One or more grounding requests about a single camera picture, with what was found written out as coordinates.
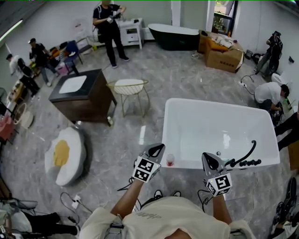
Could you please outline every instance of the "blue chair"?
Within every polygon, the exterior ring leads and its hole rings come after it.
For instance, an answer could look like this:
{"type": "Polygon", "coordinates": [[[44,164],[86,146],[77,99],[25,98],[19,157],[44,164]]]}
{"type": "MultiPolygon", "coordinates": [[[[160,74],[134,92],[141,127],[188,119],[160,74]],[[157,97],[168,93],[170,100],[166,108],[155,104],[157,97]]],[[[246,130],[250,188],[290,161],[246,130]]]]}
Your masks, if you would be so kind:
{"type": "Polygon", "coordinates": [[[79,57],[79,60],[81,62],[81,64],[83,64],[81,58],[80,58],[80,52],[77,46],[76,41],[70,41],[67,43],[65,50],[69,53],[75,52],[75,55],[73,56],[69,56],[64,60],[65,66],[67,68],[67,70],[70,72],[68,65],[70,66],[75,66],[74,60],[79,57]]]}

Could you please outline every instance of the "tile floor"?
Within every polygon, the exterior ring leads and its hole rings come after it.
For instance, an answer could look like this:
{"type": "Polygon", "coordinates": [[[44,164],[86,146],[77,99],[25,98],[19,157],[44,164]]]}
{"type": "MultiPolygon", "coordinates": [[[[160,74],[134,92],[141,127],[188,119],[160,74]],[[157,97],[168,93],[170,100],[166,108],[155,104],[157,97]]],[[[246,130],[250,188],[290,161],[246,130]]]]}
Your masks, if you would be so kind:
{"type": "MultiPolygon", "coordinates": [[[[83,122],[80,128],[85,135],[88,152],[85,170],[74,185],[61,188],[46,178],[44,153],[59,131],[72,123],[48,101],[53,87],[46,87],[39,77],[37,82],[43,87],[29,103],[29,108],[35,115],[32,127],[29,130],[20,129],[14,144],[8,143],[1,152],[1,175],[14,197],[37,200],[38,211],[57,211],[61,216],[71,215],[60,202],[60,194],[64,191],[72,196],[80,194],[82,202],[91,210],[99,206],[111,209],[123,194],[116,190],[127,185],[127,180],[132,175],[134,159],[144,145],[161,142],[167,99],[191,98],[254,106],[252,96],[238,85],[242,76],[254,73],[251,61],[245,59],[243,66],[235,74],[207,68],[202,55],[195,58],[190,51],[165,51],[154,42],[146,43],[142,50],[137,47],[125,50],[131,60],[126,63],[118,59],[117,69],[111,68],[105,49],[99,49],[85,55],[84,64],[77,63],[78,70],[102,68],[107,81],[121,78],[149,80],[146,87],[151,108],[147,116],[143,119],[139,115],[138,105],[131,99],[126,105],[125,118],[122,117],[121,105],[118,104],[113,127],[83,122]],[[140,145],[142,126],[146,126],[144,145],[140,145]]],[[[244,79],[252,92],[256,86],[264,83],[260,76],[253,78],[254,83],[248,77],[244,79]]],[[[234,186],[227,194],[227,205],[233,220],[250,220],[249,225],[258,239],[264,239],[268,235],[275,208],[285,197],[286,184],[292,175],[287,149],[280,152],[280,158],[281,163],[267,171],[233,176],[234,186]]],[[[197,191],[204,189],[204,185],[196,170],[162,169],[144,186],[140,201],[145,202],[152,197],[156,189],[161,189],[165,195],[180,190],[182,196],[200,205],[197,191]]],[[[63,201],[68,206],[71,205],[67,197],[63,197],[63,201]]],[[[212,213],[211,206],[211,203],[205,206],[209,214],[212,213]]],[[[80,225],[90,215],[83,207],[79,207],[77,213],[80,215],[80,225]]],[[[52,238],[73,237],[64,235],[52,238]]]]}

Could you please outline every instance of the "wooden table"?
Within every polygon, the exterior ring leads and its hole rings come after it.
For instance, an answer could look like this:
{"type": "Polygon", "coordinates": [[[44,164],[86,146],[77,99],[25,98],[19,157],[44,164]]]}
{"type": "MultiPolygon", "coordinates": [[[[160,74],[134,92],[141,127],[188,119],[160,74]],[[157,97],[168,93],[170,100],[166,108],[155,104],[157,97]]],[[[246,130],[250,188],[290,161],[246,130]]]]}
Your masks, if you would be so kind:
{"type": "Polygon", "coordinates": [[[111,90],[106,86],[107,81],[102,70],[90,70],[80,73],[86,76],[81,88],[75,92],[59,93],[64,82],[77,75],[72,74],[60,78],[49,97],[49,101],[70,121],[107,121],[107,114],[111,104],[117,104],[111,90]]]}

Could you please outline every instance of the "beige t-shirt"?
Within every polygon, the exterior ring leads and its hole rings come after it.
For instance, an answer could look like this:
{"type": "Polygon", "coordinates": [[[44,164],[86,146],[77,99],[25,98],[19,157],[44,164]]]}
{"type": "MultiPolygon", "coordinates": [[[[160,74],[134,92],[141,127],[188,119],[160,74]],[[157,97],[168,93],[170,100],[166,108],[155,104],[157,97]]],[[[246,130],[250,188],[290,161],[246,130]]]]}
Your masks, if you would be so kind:
{"type": "MultiPolygon", "coordinates": [[[[116,218],[104,208],[96,209],[84,223],[80,239],[102,239],[116,218]]],[[[177,229],[186,232],[192,239],[254,239],[245,221],[227,225],[205,214],[201,208],[183,197],[163,197],[132,212],[122,221],[126,239],[164,239],[177,229]],[[231,231],[241,230],[235,237],[231,231]]]]}

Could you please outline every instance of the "person wearing black clothes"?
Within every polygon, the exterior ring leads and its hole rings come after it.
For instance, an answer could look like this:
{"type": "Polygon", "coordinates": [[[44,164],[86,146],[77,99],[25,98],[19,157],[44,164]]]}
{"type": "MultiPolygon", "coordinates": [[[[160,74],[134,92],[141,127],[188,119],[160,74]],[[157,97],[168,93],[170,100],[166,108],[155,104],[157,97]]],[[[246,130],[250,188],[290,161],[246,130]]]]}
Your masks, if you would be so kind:
{"type": "Polygon", "coordinates": [[[281,150],[284,147],[299,140],[299,108],[298,112],[294,113],[284,123],[280,124],[275,128],[276,136],[283,134],[285,131],[291,129],[292,131],[285,136],[281,141],[278,142],[278,149],[281,150]]]}
{"type": "Polygon", "coordinates": [[[31,91],[31,96],[35,96],[39,91],[39,87],[30,75],[25,75],[22,71],[21,67],[25,66],[24,61],[19,56],[13,56],[12,54],[9,54],[6,59],[9,61],[11,75],[15,74],[18,80],[31,91]]]}
{"type": "Polygon", "coordinates": [[[35,63],[41,70],[43,80],[45,81],[47,86],[50,87],[52,83],[50,83],[48,80],[46,68],[52,71],[56,77],[60,75],[49,62],[48,58],[50,57],[50,53],[45,49],[43,44],[36,43],[35,38],[32,38],[28,43],[31,45],[31,52],[29,53],[29,58],[35,58],[35,63]]]}
{"type": "Polygon", "coordinates": [[[115,18],[120,17],[125,10],[126,7],[110,4],[110,1],[104,0],[102,1],[102,4],[93,11],[93,24],[98,29],[98,34],[100,34],[102,39],[101,41],[105,43],[112,68],[117,67],[112,47],[112,39],[116,44],[119,57],[126,62],[129,61],[129,58],[126,57],[123,50],[120,30],[115,22],[115,18]],[[118,10],[119,13],[116,16],[113,16],[113,12],[118,10]]]}
{"type": "MultiPolygon", "coordinates": [[[[273,60],[279,60],[280,56],[281,56],[281,51],[282,51],[282,47],[283,44],[280,40],[280,32],[275,31],[272,36],[266,41],[266,44],[269,45],[269,48],[267,49],[267,52],[265,53],[265,55],[263,56],[263,58],[258,62],[257,66],[256,66],[256,74],[258,74],[260,72],[260,70],[262,69],[263,65],[265,65],[265,63],[271,58],[273,57],[273,60]]],[[[265,74],[263,75],[263,77],[266,77],[270,74],[269,72],[269,68],[266,69],[265,74]]]]}

